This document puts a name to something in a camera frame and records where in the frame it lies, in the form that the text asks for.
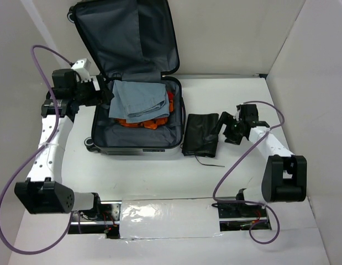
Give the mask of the black garment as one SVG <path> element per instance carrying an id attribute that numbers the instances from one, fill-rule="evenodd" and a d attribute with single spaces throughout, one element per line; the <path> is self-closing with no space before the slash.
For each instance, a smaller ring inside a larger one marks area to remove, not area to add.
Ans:
<path id="1" fill-rule="evenodd" d="M 212 134 L 219 119 L 219 114 L 189 114 L 185 138 L 182 145 L 184 156 L 215 158 L 218 134 Z"/>

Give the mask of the light blue denim jeans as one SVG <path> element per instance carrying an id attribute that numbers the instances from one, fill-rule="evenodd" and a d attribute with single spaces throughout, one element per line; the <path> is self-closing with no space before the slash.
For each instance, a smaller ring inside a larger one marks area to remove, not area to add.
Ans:
<path id="1" fill-rule="evenodd" d="M 110 118 L 141 123 L 170 115 L 165 84 L 114 81 L 112 93 L 114 98 L 109 107 Z"/>

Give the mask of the grey-lined suitcase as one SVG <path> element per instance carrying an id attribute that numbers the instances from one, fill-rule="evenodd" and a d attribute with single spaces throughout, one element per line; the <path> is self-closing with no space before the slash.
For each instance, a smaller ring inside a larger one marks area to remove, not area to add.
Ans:
<path id="1" fill-rule="evenodd" d="M 70 8 L 75 27 L 107 86 L 115 81 L 162 83 L 173 94 L 174 110 L 157 129 L 127 128 L 96 107 L 93 149 L 107 155 L 175 152 L 185 130 L 182 86 L 173 74 L 180 58 L 167 1 L 80 1 Z"/>

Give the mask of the orange patterned towel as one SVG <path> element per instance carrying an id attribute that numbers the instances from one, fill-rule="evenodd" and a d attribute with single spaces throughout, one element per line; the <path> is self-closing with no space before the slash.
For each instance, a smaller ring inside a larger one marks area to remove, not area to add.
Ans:
<path id="1" fill-rule="evenodd" d="M 143 121 L 141 123 L 127 123 L 125 119 L 114 118 L 118 124 L 127 128 L 146 128 L 151 130 L 156 130 L 159 126 L 165 125 L 168 122 L 168 119 L 168 117 L 164 117 Z"/>

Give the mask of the red cloth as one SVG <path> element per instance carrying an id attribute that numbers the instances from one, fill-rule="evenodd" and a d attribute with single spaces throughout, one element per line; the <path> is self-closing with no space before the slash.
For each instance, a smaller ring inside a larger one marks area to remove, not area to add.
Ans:
<path id="1" fill-rule="evenodd" d="M 167 92 L 167 96 L 168 96 L 169 102 L 172 103 L 174 95 L 171 92 Z"/>

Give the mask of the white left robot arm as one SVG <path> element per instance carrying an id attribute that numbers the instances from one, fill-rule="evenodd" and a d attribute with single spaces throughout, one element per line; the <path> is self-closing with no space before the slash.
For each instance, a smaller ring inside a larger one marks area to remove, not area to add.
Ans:
<path id="1" fill-rule="evenodd" d="M 41 106 L 42 131 L 38 154 L 24 182 L 14 193 L 31 214 L 82 211 L 90 220 L 103 214 L 99 195 L 79 193 L 62 183 L 66 143 L 80 106 L 108 103 L 113 94 L 102 75 L 86 77 L 81 71 L 59 69 L 52 73 L 54 86 Z"/>

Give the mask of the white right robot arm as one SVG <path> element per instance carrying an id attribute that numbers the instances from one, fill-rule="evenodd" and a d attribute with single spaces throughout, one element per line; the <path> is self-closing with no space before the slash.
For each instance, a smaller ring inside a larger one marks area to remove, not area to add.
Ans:
<path id="1" fill-rule="evenodd" d="M 240 216 L 248 216 L 254 210 L 254 204 L 265 206 L 276 202 L 302 202 L 307 196 L 307 160 L 295 155 L 272 133 L 275 126 L 269 126 L 259 119 L 257 101 L 237 105 L 237 113 L 231 115 L 222 112 L 213 135 L 222 132 L 225 141 L 239 145 L 243 138 L 252 146 L 232 165 L 229 173 L 254 149 L 266 160 L 264 175 L 260 186 L 243 188 L 235 199 L 219 199 L 220 203 L 235 203 L 235 210 Z"/>

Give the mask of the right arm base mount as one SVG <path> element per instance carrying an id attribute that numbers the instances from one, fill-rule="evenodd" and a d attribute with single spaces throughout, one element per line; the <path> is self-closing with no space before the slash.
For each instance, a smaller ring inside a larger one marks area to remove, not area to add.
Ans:
<path id="1" fill-rule="evenodd" d="M 253 224 L 257 224 L 253 230 L 271 229 L 267 212 L 260 206 L 213 203 L 212 207 L 218 211 L 221 232 L 248 231 Z"/>

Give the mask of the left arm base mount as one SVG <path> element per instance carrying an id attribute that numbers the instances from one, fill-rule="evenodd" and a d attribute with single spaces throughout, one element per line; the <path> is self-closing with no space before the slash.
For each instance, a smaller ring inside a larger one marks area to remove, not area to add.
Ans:
<path id="1" fill-rule="evenodd" d="M 121 201 L 102 201 L 98 213 L 73 214 L 69 235 L 100 235 L 106 239 L 120 239 Z"/>

